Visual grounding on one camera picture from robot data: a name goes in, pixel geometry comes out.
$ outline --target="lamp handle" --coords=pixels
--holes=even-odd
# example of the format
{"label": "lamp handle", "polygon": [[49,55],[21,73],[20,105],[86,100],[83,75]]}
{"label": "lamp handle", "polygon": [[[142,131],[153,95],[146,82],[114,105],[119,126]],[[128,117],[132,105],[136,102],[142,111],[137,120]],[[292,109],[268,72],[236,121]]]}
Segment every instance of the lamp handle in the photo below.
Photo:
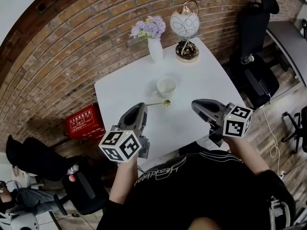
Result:
{"label": "lamp handle", "polygon": [[197,5],[197,2],[195,0],[188,0],[186,2],[184,2],[182,5],[186,5],[188,2],[194,2],[196,4],[196,15],[198,15],[198,5]]}

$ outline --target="wooden floor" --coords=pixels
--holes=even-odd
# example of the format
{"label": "wooden floor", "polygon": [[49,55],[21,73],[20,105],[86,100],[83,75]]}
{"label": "wooden floor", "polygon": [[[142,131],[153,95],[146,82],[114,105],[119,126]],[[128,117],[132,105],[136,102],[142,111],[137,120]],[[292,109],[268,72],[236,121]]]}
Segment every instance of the wooden floor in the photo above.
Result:
{"label": "wooden floor", "polygon": [[[278,77],[281,86],[280,90],[286,90],[296,83],[292,70],[284,72],[279,65],[273,67],[272,70]],[[283,118],[282,114],[284,112],[289,112],[294,115],[295,113],[300,112],[306,105],[307,89],[302,88],[263,108],[271,129],[278,140],[278,148],[280,151],[279,171],[285,171],[287,173],[283,181],[295,200],[300,201],[307,200],[307,181],[305,179],[307,171],[307,154],[305,154],[300,147],[297,155],[291,155],[291,151],[295,149],[296,141],[292,139],[289,142],[281,143],[280,140],[294,131],[290,119],[288,117]],[[250,141],[253,147],[259,151],[265,161],[269,164],[270,168],[277,172],[278,154],[275,158],[270,156],[271,147],[274,145],[273,136],[269,131],[261,109],[254,112],[246,138]],[[67,206],[67,208],[69,209],[69,213],[74,212],[72,205]],[[101,216],[102,212],[99,211],[90,216],[86,216],[86,218],[89,223],[96,228]],[[61,214],[56,214],[56,217],[60,219],[63,216]],[[82,218],[63,219],[59,221],[59,224],[63,230],[90,229]]]}

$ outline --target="seated person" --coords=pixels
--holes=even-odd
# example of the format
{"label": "seated person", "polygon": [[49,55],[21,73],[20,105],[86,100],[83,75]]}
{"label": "seated person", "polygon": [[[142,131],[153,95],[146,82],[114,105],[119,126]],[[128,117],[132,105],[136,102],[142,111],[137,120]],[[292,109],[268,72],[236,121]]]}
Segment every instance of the seated person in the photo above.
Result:
{"label": "seated person", "polygon": [[19,188],[10,192],[5,182],[1,182],[0,188],[3,190],[0,193],[0,212],[3,214],[29,212],[39,215],[58,209],[52,193],[32,188]]}
{"label": "seated person", "polygon": [[[120,163],[97,230],[278,230],[293,223],[295,201],[282,180],[245,139],[224,139],[231,153],[194,142],[185,147],[191,153],[139,178],[136,157]],[[276,200],[286,206],[275,211]]]}

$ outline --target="gold lamp base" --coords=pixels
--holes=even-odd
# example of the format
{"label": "gold lamp base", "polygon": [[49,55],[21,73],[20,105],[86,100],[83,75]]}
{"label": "gold lamp base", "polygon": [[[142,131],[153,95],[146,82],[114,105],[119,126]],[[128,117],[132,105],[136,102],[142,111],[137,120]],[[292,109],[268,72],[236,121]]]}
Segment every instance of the gold lamp base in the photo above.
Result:
{"label": "gold lamp base", "polygon": [[186,43],[186,40],[182,40],[176,46],[177,59],[185,63],[196,61],[199,53],[198,48],[190,41]]}

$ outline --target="gray desk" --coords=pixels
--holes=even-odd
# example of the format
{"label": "gray desk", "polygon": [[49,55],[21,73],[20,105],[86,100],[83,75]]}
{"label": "gray desk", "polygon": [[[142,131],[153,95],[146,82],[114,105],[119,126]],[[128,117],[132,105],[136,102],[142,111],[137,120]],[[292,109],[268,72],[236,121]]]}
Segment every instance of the gray desk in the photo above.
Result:
{"label": "gray desk", "polygon": [[267,33],[274,40],[296,73],[299,83],[273,100],[279,100],[302,86],[307,86],[307,41],[288,21],[269,22]]}

